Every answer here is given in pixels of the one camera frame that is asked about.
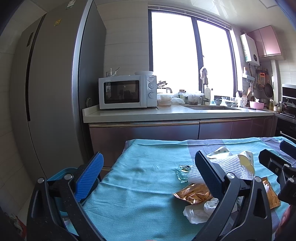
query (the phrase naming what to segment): oven handle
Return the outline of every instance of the oven handle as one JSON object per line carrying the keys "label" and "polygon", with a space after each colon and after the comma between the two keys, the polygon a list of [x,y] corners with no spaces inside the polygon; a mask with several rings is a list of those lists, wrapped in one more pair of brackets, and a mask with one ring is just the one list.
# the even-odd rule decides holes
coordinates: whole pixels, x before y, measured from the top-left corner
{"label": "oven handle", "polygon": [[279,131],[279,133],[280,133],[281,135],[283,135],[283,136],[286,136],[286,137],[291,138],[292,140],[296,141],[295,138],[293,138],[293,137],[291,137],[291,136],[288,136],[287,134],[284,134],[282,131]]}

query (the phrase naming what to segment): sink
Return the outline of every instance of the sink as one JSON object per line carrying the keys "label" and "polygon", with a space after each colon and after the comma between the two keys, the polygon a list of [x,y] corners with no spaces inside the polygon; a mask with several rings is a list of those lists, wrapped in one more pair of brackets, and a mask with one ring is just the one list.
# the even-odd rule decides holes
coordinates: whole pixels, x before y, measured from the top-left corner
{"label": "sink", "polygon": [[184,106],[193,110],[239,110],[234,107],[221,106],[221,105],[192,105],[192,106]]}

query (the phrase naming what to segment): microwave knob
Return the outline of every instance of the microwave knob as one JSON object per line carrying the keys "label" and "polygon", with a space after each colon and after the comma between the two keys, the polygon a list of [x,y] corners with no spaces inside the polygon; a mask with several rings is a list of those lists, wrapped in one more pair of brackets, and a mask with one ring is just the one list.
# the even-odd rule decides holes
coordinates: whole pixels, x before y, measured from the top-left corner
{"label": "microwave knob", "polygon": [[155,84],[154,84],[153,82],[150,82],[150,83],[148,84],[148,87],[149,87],[150,89],[153,89],[153,88],[155,87]]}
{"label": "microwave knob", "polygon": [[150,99],[154,99],[155,98],[155,94],[153,92],[150,92],[148,94],[148,96],[149,96]]}

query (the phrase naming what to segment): gray refrigerator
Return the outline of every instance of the gray refrigerator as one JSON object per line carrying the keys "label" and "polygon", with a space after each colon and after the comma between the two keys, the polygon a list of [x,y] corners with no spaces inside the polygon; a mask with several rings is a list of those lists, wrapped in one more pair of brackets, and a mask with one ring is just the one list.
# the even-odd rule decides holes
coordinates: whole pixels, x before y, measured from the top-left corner
{"label": "gray refrigerator", "polygon": [[22,33],[12,63],[10,112],[33,182],[93,155],[82,109],[98,104],[105,38],[92,0],[67,2]]}

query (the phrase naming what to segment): white countertop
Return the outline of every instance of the white countertop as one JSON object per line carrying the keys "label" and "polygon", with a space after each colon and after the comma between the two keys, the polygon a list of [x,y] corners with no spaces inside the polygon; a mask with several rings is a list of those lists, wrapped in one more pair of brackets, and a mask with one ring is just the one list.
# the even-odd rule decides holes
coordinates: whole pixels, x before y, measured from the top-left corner
{"label": "white countertop", "polygon": [[252,116],[272,116],[273,111],[250,110],[236,107],[238,110],[194,110],[181,105],[171,107],[149,107],[136,109],[100,110],[99,106],[83,109],[84,123],[106,122],[143,122],[201,120],[218,118],[240,118]]}

